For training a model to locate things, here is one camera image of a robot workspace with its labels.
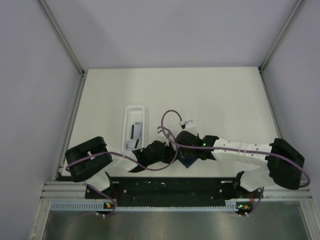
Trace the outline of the blue card holder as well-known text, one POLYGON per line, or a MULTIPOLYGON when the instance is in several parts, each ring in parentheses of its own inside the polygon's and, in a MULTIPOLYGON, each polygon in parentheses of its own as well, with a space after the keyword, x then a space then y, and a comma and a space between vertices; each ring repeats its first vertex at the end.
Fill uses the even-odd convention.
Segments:
POLYGON ((185 167, 185 168, 189 168, 191 165, 193 165, 196 161, 197 161, 197 158, 194 158, 194 157, 191 157, 191 158, 181 158, 179 160, 182 165, 185 167))

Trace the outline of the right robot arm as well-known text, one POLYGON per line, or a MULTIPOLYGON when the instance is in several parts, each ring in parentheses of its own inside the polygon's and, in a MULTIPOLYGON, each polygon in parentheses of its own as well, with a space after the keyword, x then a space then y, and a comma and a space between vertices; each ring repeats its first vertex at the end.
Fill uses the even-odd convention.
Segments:
POLYGON ((298 190, 301 185, 305 158, 286 140, 275 138, 268 144, 241 143, 206 135, 200 138, 186 130, 175 139, 181 154, 186 158, 229 161, 256 166, 254 170, 241 170, 239 182, 233 192, 245 198, 251 192, 272 185, 298 190))

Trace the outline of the white plastic basket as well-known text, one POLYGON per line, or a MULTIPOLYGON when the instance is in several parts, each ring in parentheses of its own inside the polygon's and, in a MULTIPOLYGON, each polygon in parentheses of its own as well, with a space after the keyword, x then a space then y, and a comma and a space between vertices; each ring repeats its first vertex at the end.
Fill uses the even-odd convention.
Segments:
POLYGON ((122 134, 122 149, 135 151, 145 145, 146 109, 142 105, 125 108, 122 134))

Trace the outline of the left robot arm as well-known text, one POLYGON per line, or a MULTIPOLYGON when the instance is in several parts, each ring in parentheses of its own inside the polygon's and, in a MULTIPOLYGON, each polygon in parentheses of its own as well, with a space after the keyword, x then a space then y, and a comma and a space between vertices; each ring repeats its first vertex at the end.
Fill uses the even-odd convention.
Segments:
POLYGON ((73 182, 85 182, 106 199, 114 191, 108 169, 118 168, 129 173, 157 172, 168 168, 178 157, 179 150, 171 143, 155 140, 147 147, 121 151, 97 136, 65 152, 65 170, 71 174, 73 182))

